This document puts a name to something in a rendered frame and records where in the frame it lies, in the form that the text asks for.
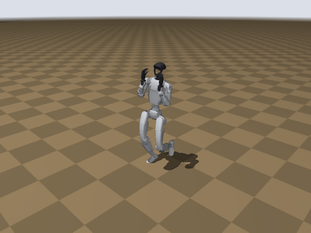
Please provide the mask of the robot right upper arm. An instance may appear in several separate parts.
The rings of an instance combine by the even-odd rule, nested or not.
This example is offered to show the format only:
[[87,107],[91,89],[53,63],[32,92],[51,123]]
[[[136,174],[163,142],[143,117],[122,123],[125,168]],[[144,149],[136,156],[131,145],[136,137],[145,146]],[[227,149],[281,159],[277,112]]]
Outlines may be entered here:
[[145,80],[146,80],[146,85],[145,85],[145,87],[144,87],[144,92],[143,92],[143,94],[139,94],[138,93],[138,96],[140,96],[141,98],[143,98],[144,96],[145,96],[145,91],[147,90],[147,88],[148,88],[148,85],[149,85],[149,79],[150,78],[145,78]]

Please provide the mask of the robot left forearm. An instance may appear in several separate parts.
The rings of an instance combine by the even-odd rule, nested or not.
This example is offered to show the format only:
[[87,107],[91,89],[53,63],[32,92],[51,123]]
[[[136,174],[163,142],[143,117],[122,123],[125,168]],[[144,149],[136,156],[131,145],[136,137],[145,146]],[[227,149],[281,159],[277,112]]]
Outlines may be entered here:
[[[157,88],[158,91],[158,88]],[[170,106],[170,101],[168,100],[168,98],[166,97],[164,91],[163,91],[163,87],[161,87],[161,90],[158,91],[159,96],[161,97],[162,102],[165,102],[168,106]]]

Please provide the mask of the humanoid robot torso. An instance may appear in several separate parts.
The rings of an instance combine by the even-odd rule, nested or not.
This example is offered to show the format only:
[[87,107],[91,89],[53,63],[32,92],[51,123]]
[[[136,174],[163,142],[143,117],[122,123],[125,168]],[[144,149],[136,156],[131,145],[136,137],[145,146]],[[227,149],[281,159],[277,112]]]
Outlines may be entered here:
[[[159,85],[159,80],[155,80],[156,77],[152,77],[149,79],[149,85],[148,85],[148,98],[149,103],[151,103],[152,108],[149,109],[149,117],[156,120],[158,118],[158,115],[162,113],[162,111],[159,109],[159,105],[161,105],[163,102],[161,100],[161,97],[158,94],[157,88]],[[164,82],[167,82],[165,79],[163,79],[163,91],[165,93],[164,89]]]

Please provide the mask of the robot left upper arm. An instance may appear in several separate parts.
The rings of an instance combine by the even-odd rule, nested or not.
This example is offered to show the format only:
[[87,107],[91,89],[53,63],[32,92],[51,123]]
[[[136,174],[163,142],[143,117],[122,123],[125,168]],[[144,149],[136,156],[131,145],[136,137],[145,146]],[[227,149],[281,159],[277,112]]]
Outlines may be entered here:
[[[171,101],[172,88],[173,86],[170,83],[164,82],[165,95],[169,101]],[[165,102],[163,102],[163,105],[168,106]]]

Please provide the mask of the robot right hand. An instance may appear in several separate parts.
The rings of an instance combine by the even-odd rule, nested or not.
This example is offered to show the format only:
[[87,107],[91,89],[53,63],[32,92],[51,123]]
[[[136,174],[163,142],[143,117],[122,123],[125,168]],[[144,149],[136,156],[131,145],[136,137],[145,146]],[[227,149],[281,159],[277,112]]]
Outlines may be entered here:
[[144,81],[146,81],[145,80],[145,75],[148,73],[148,71],[146,72],[146,70],[147,70],[148,68],[146,68],[146,69],[144,69],[142,72],[141,72],[141,85],[144,85]]

